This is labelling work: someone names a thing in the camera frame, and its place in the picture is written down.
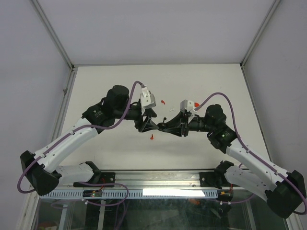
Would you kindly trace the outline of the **black round charging case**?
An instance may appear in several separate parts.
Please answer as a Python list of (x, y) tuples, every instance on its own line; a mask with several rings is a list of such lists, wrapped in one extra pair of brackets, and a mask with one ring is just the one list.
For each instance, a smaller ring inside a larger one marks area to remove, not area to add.
[(157, 126), (158, 126), (159, 130), (164, 130), (166, 128), (166, 123), (161, 122), (161, 123), (157, 124)]

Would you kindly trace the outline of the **aluminium corner frame post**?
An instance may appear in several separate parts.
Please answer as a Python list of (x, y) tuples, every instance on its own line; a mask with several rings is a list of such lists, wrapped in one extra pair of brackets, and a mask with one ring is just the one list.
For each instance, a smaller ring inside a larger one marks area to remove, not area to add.
[(240, 62), (240, 67), (241, 69), (245, 68), (246, 63), (248, 62), (249, 58), (251, 57), (251, 55), (253, 54), (254, 49), (256, 48), (258, 42), (260, 41), (263, 33), (265, 32), (269, 22), (271, 21), (271, 19), (273, 18), (275, 12), (277, 11), (278, 7), (281, 4), (281, 0), (274, 0), (271, 4), (271, 6), (269, 7), (264, 19), (262, 20), (255, 36), (252, 39), (252, 42), (250, 44), (250, 46), (248, 47), (242, 61)]

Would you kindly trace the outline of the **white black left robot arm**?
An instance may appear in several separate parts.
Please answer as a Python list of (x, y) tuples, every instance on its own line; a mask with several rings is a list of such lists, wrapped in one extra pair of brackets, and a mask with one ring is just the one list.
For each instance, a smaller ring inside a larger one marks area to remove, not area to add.
[(90, 106), (78, 121), (64, 134), (46, 147), (21, 154), (23, 173), (33, 191), (40, 196), (52, 192), (58, 185), (98, 186), (103, 181), (101, 170), (91, 161), (79, 165), (63, 166), (61, 163), (83, 143), (105, 130), (117, 127), (123, 120), (134, 121), (139, 132), (156, 129), (151, 121), (156, 117), (154, 94), (141, 84), (138, 101), (132, 103), (134, 89), (122, 85), (113, 86), (106, 97)]

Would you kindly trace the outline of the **left aluminium frame post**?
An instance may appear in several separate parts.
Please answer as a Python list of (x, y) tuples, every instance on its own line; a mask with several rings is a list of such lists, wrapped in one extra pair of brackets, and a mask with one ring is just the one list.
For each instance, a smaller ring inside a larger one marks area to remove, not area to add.
[(48, 19), (42, 5), (38, 0), (29, 0), (34, 11), (37, 13), (40, 21), (42, 22), (43, 26), (45, 27), (48, 35), (50, 36), (52, 42), (54, 43), (55, 47), (57, 48), (58, 52), (60, 53), (62, 59), (68, 66), (70, 70), (73, 70), (74, 64), (72, 63), (69, 55), (67, 54), (62, 42), (60, 41), (56, 31), (54, 30), (50, 20)]

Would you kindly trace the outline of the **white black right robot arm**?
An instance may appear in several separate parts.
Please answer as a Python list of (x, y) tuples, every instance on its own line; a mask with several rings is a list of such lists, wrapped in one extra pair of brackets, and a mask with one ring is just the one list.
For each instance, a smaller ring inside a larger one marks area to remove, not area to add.
[(182, 110), (170, 121), (159, 123), (159, 130), (179, 137), (186, 137), (191, 131), (206, 132), (214, 148), (249, 170), (245, 172), (233, 163), (223, 161), (215, 168), (217, 184), (230, 183), (245, 188), (263, 199), (271, 211), (284, 219), (306, 201), (303, 175), (296, 170), (289, 172), (254, 153), (226, 124), (226, 115), (219, 104), (207, 107), (203, 117), (191, 115), (187, 110)]

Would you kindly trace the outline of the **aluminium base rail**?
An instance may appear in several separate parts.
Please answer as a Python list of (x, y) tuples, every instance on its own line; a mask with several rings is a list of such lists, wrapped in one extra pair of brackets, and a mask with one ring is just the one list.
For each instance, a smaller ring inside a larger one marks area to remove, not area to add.
[(230, 184), (219, 181), (216, 187), (213, 169), (209, 170), (104, 170), (100, 182), (124, 184), (129, 189), (182, 188), (229, 189)]

